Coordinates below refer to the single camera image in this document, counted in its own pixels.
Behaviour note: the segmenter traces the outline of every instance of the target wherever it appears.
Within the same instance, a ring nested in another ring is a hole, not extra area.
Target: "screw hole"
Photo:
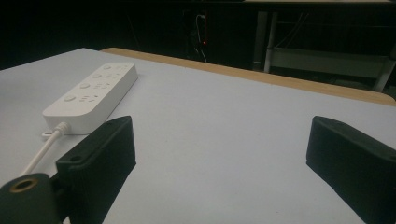
[[[16,183],[15,185],[13,185],[11,187],[11,189],[9,189],[9,191],[12,193],[24,192],[24,191],[34,187],[37,183],[38,183],[38,180],[35,178],[23,179],[23,180],[19,181],[18,183]]]

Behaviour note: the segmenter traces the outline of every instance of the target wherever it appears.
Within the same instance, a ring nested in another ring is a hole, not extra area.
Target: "table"
[[[339,119],[396,148],[394,101],[126,49],[77,49],[0,71],[2,185],[43,145],[42,110],[119,61],[134,62],[139,78],[108,119],[132,117],[137,165],[105,223],[362,223],[305,164],[311,119]],[[53,175],[84,137],[59,139],[35,171]]]

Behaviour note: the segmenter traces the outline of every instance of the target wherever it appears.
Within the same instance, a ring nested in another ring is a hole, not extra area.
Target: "white power strip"
[[[106,121],[134,85],[134,63],[106,63],[43,111],[48,126],[66,122],[66,134],[88,134]]]

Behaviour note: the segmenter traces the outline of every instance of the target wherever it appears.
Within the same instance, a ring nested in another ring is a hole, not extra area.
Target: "white cable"
[[[308,18],[308,16],[309,16],[309,13],[307,13],[307,14],[305,15],[303,21],[300,22],[299,26],[298,26],[297,29],[295,30],[294,34],[291,36],[291,39],[289,40],[289,43],[285,46],[285,48],[288,48],[288,47],[289,47],[291,41],[292,41],[292,40],[294,39],[294,37],[297,35],[297,33],[299,32],[300,28],[303,26],[303,24],[304,24],[306,18]]]
[[[66,122],[62,122],[58,124],[54,128],[52,135],[46,141],[44,146],[38,151],[37,154],[35,154],[35,157],[30,161],[29,165],[27,165],[26,168],[22,171],[20,176],[29,175],[33,171],[33,169],[35,169],[38,162],[43,158],[46,152],[50,149],[50,147],[55,142],[55,140],[61,137],[62,135],[64,135],[69,129],[70,126]]]
[[[198,34],[198,42],[201,44],[201,36],[199,34],[199,26],[198,26],[198,17],[204,18],[204,16],[203,15],[197,15],[195,17],[195,24],[197,26],[197,34]],[[204,52],[202,50],[201,50],[201,54],[204,57],[205,62],[207,63],[206,56],[205,56],[205,54],[204,54]]]
[[[296,30],[296,29],[298,28],[298,26],[300,25],[300,22],[301,22],[301,19],[302,19],[302,17],[303,17],[303,14],[304,14],[304,13],[300,13],[300,17],[298,18],[297,22],[294,24],[293,28],[290,30],[290,32],[289,32],[281,41],[279,41],[279,43],[277,43],[277,44],[275,45],[275,48],[279,47],[285,40],[288,39],[288,37],[289,37],[290,35],[292,35],[292,34],[295,32],[295,30]]]
[[[197,16],[195,17],[195,24],[196,24],[196,26],[197,26],[197,33],[198,33],[198,41],[199,41],[199,43],[201,44],[201,36],[199,35],[198,17],[202,17],[202,15],[197,15]]]
[[[202,53],[202,56],[204,56],[204,60],[205,60],[205,62],[207,63],[207,61],[206,61],[206,56],[205,56],[205,54],[204,54],[204,52],[201,50],[201,53]]]

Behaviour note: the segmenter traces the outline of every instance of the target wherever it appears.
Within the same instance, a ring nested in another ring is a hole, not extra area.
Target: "dark background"
[[[257,12],[266,8],[237,2],[189,2],[4,5],[0,69],[73,49],[112,47],[252,69]],[[299,18],[305,19],[298,32],[281,42]],[[199,43],[198,30],[205,44]],[[374,55],[389,55],[395,42],[396,10],[337,11],[332,7],[303,11],[287,7],[279,13],[275,41],[284,48]],[[304,71],[280,69],[278,73],[311,78]],[[388,85],[396,85],[395,79],[393,74]]]

